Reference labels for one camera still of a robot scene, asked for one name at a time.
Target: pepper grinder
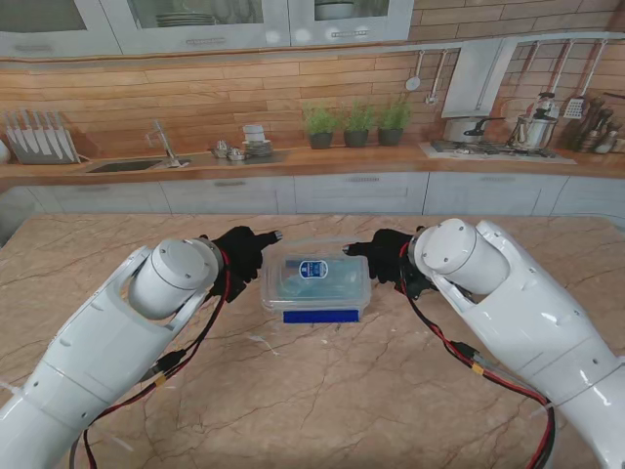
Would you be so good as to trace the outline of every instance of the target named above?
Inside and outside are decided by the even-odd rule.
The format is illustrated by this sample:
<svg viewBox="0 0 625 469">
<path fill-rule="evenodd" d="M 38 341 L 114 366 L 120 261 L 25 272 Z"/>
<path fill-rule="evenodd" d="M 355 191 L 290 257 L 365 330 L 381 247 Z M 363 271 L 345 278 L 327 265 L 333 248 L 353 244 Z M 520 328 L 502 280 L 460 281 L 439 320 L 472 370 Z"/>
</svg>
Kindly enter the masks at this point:
<svg viewBox="0 0 625 469">
<path fill-rule="evenodd" d="M 618 138 L 618 130 L 623 124 L 618 121 L 612 120 L 607 124 L 607 131 L 604 136 L 599 140 L 599 143 L 595 147 L 595 153 L 605 154 L 608 153 Z"/>
<path fill-rule="evenodd" d="M 582 142 L 584 138 L 595 128 L 598 122 L 599 111 L 602 106 L 605 104 L 605 100 L 602 98 L 594 98 L 590 102 L 590 107 L 586 112 L 586 117 L 584 117 L 584 121 L 580 124 L 579 129 L 577 130 L 576 136 L 573 138 L 570 148 L 571 149 L 581 149 Z"/>
<path fill-rule="evenodd" d="M 588 153 L 597 145 L 605 123 L 612 117 L 613 114 L 614 111 L 612 109 L 602 109 L 599 111 L 597 124 L 593 127 L 593 130 L 588 132 L 588 134 L 582 138 L 579 151 L 582 153 Z"/>
</svg>

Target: lower cabinet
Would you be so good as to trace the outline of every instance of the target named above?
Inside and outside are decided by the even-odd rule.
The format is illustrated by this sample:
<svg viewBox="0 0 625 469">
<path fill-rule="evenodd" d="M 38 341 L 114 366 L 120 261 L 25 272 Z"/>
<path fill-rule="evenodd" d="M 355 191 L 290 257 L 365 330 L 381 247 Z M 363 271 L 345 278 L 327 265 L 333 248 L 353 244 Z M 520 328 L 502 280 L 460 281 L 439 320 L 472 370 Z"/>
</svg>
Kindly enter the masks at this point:
<svg viewBox="0 0 625 469">
<path fill-rule="evenodd" d="M 425 215 L 550 215 L 567 176 L 430 173 Z"/>
<path fill-rule="evenodd" d="M 50 186 L 39 190 L 38 197 L 46 193 L 67 213 L 170 213 L 158 183 Z"/>
<path fill-rule="evenodd" d="M 9 240 L 28 217 L 43 211 L 28 188 L 12 188 L 0 194 L 0 246 Z"/>
<path fill-rule="evenodd" d="M 363 173 L 295 178 L 297 213 L 421 214 L 428 173 Z"/>
<path fill-rule="evenodd" d="M 172 213 L 295 213 L 292 177 L 160 183 Z"/>
<path fill-rule="evenodd" d="M 625 230 L 625 180 L 571 177 L 552 214 L 606 217 Z"/>
</svg>

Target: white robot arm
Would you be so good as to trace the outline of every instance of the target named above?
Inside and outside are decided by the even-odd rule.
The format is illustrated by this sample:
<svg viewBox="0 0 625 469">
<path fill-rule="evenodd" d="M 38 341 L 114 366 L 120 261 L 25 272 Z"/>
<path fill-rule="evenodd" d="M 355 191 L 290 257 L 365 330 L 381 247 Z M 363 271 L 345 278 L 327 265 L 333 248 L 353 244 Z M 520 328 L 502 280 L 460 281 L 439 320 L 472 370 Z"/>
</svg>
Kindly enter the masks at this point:
<svg viewBox="0 0 625 469">
<path fill-rule="evenodd" d="M 492 355 L 552 401 L 602 466 L 625 468 L 625 366 L 568 292 L 487 221 L 475 228 L 447 220 L 408 251 Z M 486 296 L 475 303 L 462 289 Z"/>
<path fill-rule="evenodd" d="M 256 239 L 260 253 L 281 234 Z M 262 262 L 259 253 L 253 264 Z M 54 467 L 94 419 L 142 380 L 223 267 L 222 252 L 208 239 L 167 239 L 133 252 L 67 320 L 0 409 L 0 467 Z"/>
</svg>

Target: clear plastic box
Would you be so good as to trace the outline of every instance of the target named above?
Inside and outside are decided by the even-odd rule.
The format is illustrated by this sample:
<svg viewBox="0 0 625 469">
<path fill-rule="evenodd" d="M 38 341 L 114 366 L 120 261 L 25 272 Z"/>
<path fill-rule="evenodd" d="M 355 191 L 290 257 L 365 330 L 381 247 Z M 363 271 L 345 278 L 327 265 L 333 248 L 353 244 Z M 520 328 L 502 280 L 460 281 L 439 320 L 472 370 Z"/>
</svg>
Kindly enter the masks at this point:
<svg viewBox="0 0 625 469">
<path fill-rule="evenodd" d="M 364 257 L 349 257 L 343 246 L 353 238 L 279 242 L 264 253 L 263 306 L 284 322 L 355 322 L 371 300 Z"/>
</svg>

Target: faucet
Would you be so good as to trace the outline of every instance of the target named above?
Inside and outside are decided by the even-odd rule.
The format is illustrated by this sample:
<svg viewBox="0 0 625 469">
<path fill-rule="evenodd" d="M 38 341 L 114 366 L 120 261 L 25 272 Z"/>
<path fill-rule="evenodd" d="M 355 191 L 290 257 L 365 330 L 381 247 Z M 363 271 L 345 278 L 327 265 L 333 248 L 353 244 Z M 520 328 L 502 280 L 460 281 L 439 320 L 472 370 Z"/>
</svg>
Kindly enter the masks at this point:
<svg viewBox="0 0 625 469">
<path fill-rule="evenodd" d="M 162 144 L 163 148 L 165 149 L 165 153 L 167 154 L 167 157 L 169 158 L 167 167 L 168 168 L 180 168 L 182 164 L 178 160 L 178 156 L 176 155 L 176 153 L 172 150 L 172 146 L 169 143 L 167 134 L 165 133 L 165 131 L 163 130 L 163 127 L 160 125 L 160 122 L 157 119 L 154 119 L 154 130 L 146 134 L 147 143 L 151 147 L 154 147 L 154 144 L 152 143 L 152 139 L 151 139 L 151 136 L 153 135 L 158 137 L 158 140 L 160 140 L 160 143 Z"/>
</svg>

